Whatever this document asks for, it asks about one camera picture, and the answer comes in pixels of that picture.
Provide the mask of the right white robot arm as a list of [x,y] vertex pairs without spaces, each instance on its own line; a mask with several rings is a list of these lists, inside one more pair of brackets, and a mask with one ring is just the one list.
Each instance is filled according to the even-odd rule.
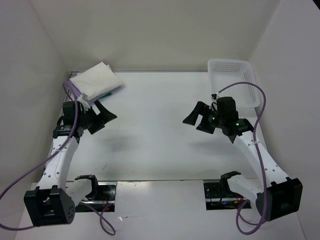
[[223,196],[243,196],[267,222],[299,210],[303,184],[279,167],[255,135],[249,120],[239,118],[232,97],[221,97],[212,105],[199,101],[182,122],[194,126],[198,117],[202,118],[196,126],[197,130],[213,134],[215,129],[220,129],[243,153],[261,183],[252,182],[238,171],[222,174],[219,191]]

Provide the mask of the purple t shirt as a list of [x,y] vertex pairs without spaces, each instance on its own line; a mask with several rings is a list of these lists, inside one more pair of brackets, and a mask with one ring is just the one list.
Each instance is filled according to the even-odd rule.
[[[75,93],[76,98],[80,97],[80,95],[82,94],[82,92],[75,85],[73,85],[73,83],[70,80],[68,80],[66,82],[66,86],[73,90],[73,92]],[[94,104],[95,101],[99,100],[100,97],[101,97],[101,95],[97,96],[97,97],[95,97],[95,98],[93,98],[91,100],[84,99],[84,98],[83,98],[83,100],[85,100],[91,106],[92,104]]]

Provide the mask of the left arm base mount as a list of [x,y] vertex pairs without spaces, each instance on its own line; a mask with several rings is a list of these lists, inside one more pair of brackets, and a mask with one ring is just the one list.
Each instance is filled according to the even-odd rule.
[[117,183],[111,181],[99,181],[97,193],[90,198],[84,198],[81,202],[91,206],[99,213],[107,207],[105,213],[115,211]]

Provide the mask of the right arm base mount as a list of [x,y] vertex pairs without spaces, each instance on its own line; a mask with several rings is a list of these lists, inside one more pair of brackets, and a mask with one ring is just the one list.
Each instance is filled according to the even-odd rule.
[[204,181],[203,188],[207,211],[237,210],[246,200],[238,193],[223,193],[219,180]]

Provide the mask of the white cloth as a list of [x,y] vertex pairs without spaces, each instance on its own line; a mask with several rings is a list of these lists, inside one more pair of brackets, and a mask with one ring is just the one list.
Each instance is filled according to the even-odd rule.
[[88,101],[104,96],[123,85],[123,81],[104,62],[78,73],[69,80],[81,94],[87,95]]

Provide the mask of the green t shirt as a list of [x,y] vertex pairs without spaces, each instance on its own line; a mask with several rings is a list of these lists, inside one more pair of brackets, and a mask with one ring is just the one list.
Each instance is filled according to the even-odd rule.
[[108,97],[108,96],[111,96],[112,95],[112,93],[111,92],[108,92],[108,93],[106,93],[103,97],[105,98],[105,97]]

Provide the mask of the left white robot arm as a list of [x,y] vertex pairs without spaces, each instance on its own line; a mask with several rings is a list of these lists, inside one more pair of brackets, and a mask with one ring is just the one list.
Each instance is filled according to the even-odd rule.
[[94,200],[100,194],[98,180],[93,174],[79,175],[67,185],[71,161],[84,131],[93,135],[117,118],[98,100],[94,105],[99,113],[80,101],[67,101],[62,105],[62,116],[52,134],[53,157],[35,189],[26,191],[23,198],[35,227],[71,224],[78,204],[83,199]]

